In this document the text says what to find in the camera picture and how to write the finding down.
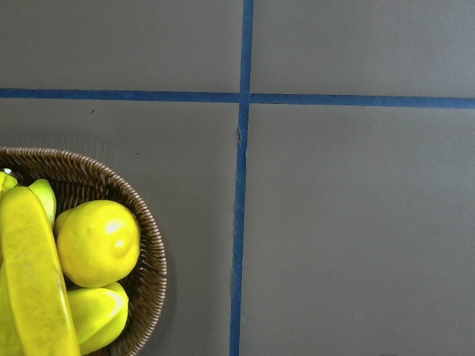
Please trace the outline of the yellow banana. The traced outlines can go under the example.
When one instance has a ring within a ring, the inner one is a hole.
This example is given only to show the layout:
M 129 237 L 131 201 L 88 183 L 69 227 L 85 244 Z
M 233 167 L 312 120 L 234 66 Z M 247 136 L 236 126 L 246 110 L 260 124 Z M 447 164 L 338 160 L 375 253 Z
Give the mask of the yellow banana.
M 1 198 L 1 254 L 24 355 L 79 355 L 53 231 L 27 187 L 16 186 Z
M 50 227 L 54 227 L 56 218 L 56 195 L 46 179 L 37 179 L 28 188 L 39 198 L 47 215 Z

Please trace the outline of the brown wicker basket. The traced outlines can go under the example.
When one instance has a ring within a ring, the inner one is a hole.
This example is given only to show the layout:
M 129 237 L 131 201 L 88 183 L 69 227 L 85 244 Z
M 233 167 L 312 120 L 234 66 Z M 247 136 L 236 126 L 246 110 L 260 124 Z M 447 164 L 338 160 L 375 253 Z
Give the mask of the brown wicker basket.
M 141 229 L 140 256 L 133 271 L 121 280 L 129 297 L 128 319 L 122 334 L 97 355 L 139 355 L 159 323 L 167 292 L 165 245 L 149 207 L 119 174 L 89 156 L 53 148 L 1 147 L 1 167 L 12 170 L 22 184 L 49 181 L 57 211 L 107 199 L 125 205 Z

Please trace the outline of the yellow lemon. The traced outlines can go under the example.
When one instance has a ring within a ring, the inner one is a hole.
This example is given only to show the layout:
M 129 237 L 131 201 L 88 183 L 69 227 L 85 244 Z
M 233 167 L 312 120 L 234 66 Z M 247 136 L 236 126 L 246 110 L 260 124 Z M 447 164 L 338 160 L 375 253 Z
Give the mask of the yellow lemon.
M 63 273 L 85 288 L 127 277 L 140 255 L 137 218 L 111 200 L 93 200 L 62 212 L 54 234 Z

